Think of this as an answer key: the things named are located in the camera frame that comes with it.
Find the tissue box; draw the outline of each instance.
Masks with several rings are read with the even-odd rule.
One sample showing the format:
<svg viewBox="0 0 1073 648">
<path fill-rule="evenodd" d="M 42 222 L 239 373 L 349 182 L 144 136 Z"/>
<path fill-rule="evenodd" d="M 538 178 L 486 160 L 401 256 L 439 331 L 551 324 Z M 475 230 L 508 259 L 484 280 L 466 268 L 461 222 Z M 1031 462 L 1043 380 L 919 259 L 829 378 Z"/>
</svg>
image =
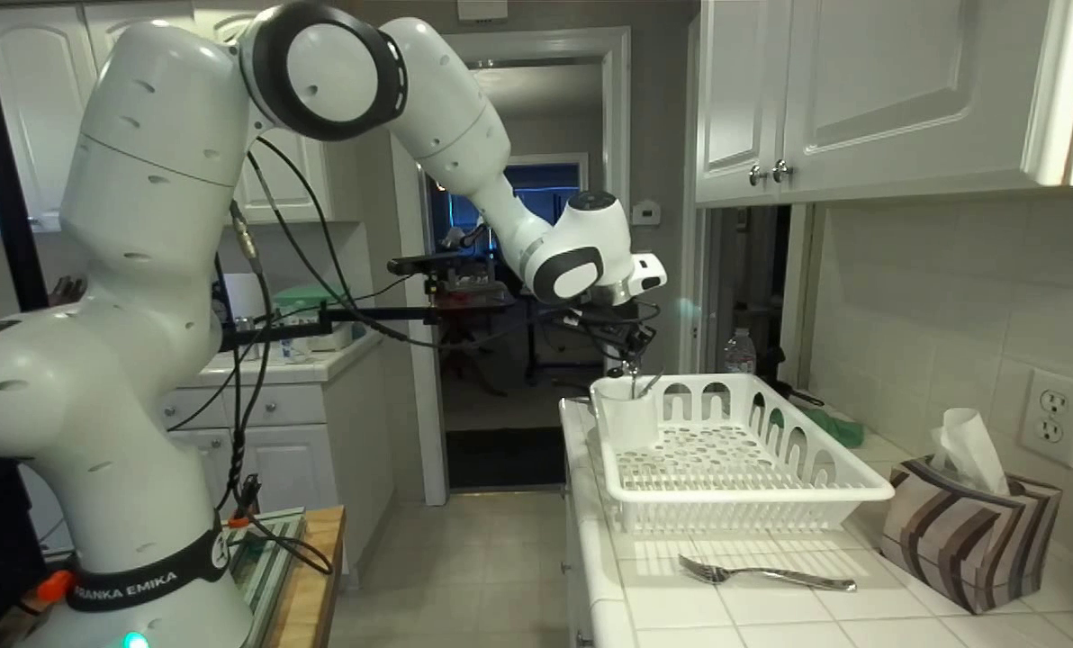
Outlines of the tissue box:
<svg viewBox="0 0 1073 648">
<path fill-rule="evenodd" d="M 882 554 L 931 591 L 981 616 L 1039 591 L 1043 549 L 1061 492 L 1009 475 L 1012 496 L 975 492 L 941 477 L 927 462 L 904 462 L 882 526 Z"/>
</svg>

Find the cabinet handle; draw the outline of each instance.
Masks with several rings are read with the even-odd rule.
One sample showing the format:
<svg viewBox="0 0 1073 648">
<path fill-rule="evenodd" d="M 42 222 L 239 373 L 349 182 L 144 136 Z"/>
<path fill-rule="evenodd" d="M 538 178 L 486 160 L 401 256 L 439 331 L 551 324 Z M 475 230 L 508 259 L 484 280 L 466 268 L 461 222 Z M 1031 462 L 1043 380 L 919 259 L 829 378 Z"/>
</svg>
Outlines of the cabinet handle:
<svg viewBox="0 0 1073 648">
<path fill-rule="evenodd" d="M 773 182 L 784 182 L 784 178 L 791 182 L 797 166 L 790 166 L 790 157 L 779 157 L 772 177 L 773 177 Z"/>
<path fill-rule="evenodd" d="M 749 188 L 763 188 L 768 182 L 768 168 L 760 168 L 760 166 L 749 166 Z"/>
</svg>

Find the tissue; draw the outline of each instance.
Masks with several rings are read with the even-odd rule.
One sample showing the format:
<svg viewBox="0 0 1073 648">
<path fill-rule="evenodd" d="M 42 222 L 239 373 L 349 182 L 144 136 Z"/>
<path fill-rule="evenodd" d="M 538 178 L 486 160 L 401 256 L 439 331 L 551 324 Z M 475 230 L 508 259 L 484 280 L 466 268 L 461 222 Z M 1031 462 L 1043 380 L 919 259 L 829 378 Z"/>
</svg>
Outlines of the tissue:
<svg viewBox="0 0 1073 648">
<path fill-rule="evenodd" d="M 972 405 L 942 411 L 942 426 L 931 430 L 935 454 L 931 469 L 965 490 L 983 490 L 993 496 L 1009 496 L 1009 477 L 997 456 L 997 445 Z"/>
</svg>

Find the drawer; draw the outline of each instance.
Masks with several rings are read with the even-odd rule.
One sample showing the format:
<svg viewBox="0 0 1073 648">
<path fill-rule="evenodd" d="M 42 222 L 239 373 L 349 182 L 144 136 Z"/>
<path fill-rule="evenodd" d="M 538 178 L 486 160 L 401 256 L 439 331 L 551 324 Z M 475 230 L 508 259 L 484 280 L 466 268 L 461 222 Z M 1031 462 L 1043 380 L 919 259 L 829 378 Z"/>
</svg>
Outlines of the drawer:
<svg viewBox="0 0 1073 648">
<path fill-rule="evenodd" d="M 176 390 L 163 400 L 167 426 L 176 428 L 191 418 L 211 390 Z M 235 426 L 235 391 L 220 391 L 188 428 L 232 428 Z M 247 426 L 306 426 L 323 421 L 323 390 L 322 386 L 264 386 L 252 405 Z"/>
</svg>

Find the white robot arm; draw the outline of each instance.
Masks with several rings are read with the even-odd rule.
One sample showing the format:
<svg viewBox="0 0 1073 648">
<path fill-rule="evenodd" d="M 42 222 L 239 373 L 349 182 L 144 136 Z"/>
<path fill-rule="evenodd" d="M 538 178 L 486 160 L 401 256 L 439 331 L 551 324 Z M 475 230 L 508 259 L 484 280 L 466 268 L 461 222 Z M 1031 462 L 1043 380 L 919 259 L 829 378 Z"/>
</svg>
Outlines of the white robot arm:
<svg viewBox="0 0 1073 648">
<path fill-rule="evenodd" d="M 304 68 L 296 51 L 340 64 Z M 70 606 L 28 643 L 247 638 L 247 606 L 211 558 L 200 456 L 160 415 L 220 345 L 209 284 L 247 103 L 322 139 L 390 121 L 425 172 L 484 208 L 538 297 L 626 302 L 667 280 L 655 256 L 630 252 L 613 199 L 554 225 L 514 200 L 505 126 L 425 20 L 370 30 L 328 4 L 284 4 L 235 42 L 128 30 L 91 94 L 60 208 L 91 291 L 0 321 L 0 456 L 55 487 L 80 558 Z"/>
</svg>

